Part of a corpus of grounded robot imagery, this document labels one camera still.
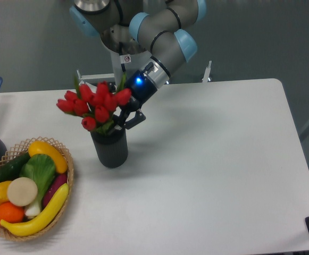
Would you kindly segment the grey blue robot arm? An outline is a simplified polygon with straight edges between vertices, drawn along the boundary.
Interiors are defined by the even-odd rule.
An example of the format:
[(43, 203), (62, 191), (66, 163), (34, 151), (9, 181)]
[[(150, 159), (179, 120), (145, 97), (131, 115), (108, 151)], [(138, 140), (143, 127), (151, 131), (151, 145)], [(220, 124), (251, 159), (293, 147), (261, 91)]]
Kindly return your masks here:
[(124, 84), (130, 99), (115, 119), (115, 129), (130, 129), (142, 122), (142, 105), (169, 81), (197, 52), (197, 44), (185, 28), (206, 14), (205, 1), (166, 1), (155, 15), (141, 12), (140, 1), (74, 1), (73, 19), (87, 35), (101, 35), (114, 26), (126, 26), (130, 38), (151, 54), (142, 69)]

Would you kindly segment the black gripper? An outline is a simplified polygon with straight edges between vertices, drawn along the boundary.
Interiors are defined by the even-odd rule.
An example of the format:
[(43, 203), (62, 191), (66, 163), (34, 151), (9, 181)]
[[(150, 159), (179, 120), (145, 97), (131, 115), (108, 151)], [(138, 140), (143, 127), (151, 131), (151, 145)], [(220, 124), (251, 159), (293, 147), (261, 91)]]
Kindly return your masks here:
[[(146, 116), (140, 108), (156, 92), (156, 86), (144, 70), (136, 71), (129, 78), (124, 72), (118, 85), (118, 107), (121, 109), (121, 113), (119, 116), (113, 116), (113, 124), (108, 132), (129, 130), (143, 122)], [(131, 112), (135, 112), (135, 115), (127, 121)]]

